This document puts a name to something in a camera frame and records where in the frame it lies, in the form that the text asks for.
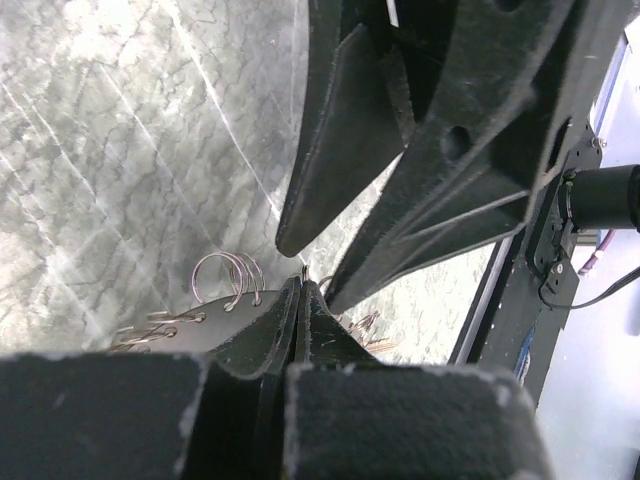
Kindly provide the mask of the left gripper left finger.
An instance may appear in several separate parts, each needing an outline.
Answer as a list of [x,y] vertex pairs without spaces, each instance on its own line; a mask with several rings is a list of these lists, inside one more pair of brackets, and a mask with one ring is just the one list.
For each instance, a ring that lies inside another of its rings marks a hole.
[[276,479],[300,281],[206,353],[1,360],[5,479]]

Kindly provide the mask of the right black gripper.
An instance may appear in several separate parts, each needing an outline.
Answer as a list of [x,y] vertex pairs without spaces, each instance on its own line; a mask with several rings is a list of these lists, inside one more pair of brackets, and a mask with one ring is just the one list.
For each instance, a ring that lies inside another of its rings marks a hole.
[[630,15],[626,1],[308,6],[279,252],[301,253],[414,133],[326,291],[335,313],[529,222],[582,135]]

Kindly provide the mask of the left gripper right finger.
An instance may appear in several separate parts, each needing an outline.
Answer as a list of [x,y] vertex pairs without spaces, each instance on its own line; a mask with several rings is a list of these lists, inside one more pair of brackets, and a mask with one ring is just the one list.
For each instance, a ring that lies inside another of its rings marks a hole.
[[290,479],[551,479],[533,402],[503,369],[376,361],[303,284],[285,382]]

